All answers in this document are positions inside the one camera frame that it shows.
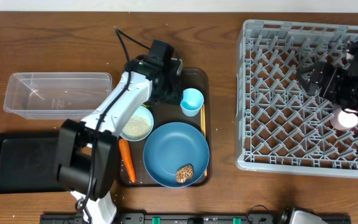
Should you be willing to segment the white rice grains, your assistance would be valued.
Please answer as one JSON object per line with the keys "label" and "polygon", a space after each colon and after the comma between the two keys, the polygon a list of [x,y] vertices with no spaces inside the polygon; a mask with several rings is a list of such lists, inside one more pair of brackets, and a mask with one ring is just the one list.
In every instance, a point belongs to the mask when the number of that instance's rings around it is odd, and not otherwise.
{"label": "white rice grains", "polygon": [[129,139],[139,140],[146,137],[151,129],[152,126],[148,119],[142,116],[133,115],[124,126],[122,133]]}

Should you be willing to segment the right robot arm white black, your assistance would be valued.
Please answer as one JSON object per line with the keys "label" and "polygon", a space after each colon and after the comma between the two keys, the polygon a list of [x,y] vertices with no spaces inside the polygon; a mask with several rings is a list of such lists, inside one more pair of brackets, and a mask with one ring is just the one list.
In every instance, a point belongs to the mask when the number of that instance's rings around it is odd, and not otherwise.
{"label": "right robot arm white black", "polygon": [[358,40],[346,46],[347,68],[327,62],[316,62],[296,71],[296,79],[309,95],[319,93],[339,108],[330,122],[333,128],[345,131],[358,124]]}

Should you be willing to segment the light blue small bowl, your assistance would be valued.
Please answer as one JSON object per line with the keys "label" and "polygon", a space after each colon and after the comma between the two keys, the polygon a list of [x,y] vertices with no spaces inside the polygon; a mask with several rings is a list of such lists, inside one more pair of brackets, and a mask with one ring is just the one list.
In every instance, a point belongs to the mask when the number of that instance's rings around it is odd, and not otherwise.
{"label": "light blue small bowl", "polygon": [[140,106],[124,126],[120,136],[128,141],[140,141],[146,138],[154,126],[154,117],[150,110]]}

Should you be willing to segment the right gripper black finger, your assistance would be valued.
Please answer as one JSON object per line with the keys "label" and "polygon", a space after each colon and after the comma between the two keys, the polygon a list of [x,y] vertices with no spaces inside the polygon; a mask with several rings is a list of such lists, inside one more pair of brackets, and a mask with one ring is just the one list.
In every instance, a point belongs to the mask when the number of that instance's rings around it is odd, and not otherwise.
{"label": "right gripper black finger", "polygon": [[313,77],[298,77],[297,79],[308,95],[315,95],[316,92],[319,90],[318,82],[316,82]]}
{"label": "right gripper black finger", "polygon": [[304,68],[299,68],[296,73],[297,74],[303,74],[303,73],[309,73],[309,72],[314,72],[314,71],[321,71],[321,69],[325,66],[324,62],[316,62],[310,66],[304,67]]}

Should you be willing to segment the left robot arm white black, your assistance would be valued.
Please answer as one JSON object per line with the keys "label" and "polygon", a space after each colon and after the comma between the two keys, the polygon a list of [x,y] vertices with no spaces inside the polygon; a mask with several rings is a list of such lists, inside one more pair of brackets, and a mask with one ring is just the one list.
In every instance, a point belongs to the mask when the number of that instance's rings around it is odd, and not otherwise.
{"label": "left robot arm white black", "polygon": [[168,43],[154,40],[148,53],[127,59],[118,85],[81,121],[60,127],[54,178],[77,199],[87,223],[112,223],[112,187],[119,163],[119,136],[143,104],[181,101],[183,62]]}

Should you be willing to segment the light blue plastic cup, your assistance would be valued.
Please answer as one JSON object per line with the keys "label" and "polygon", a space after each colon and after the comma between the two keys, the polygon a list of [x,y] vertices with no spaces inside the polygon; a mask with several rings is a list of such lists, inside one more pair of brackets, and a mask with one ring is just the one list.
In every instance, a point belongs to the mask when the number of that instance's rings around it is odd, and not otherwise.
{"label": "light blue plastic cup", "polygon": [[196,116],[203,104],[204,96],[199,90],[187,88],[183,91],[180,107],[185,116]]}

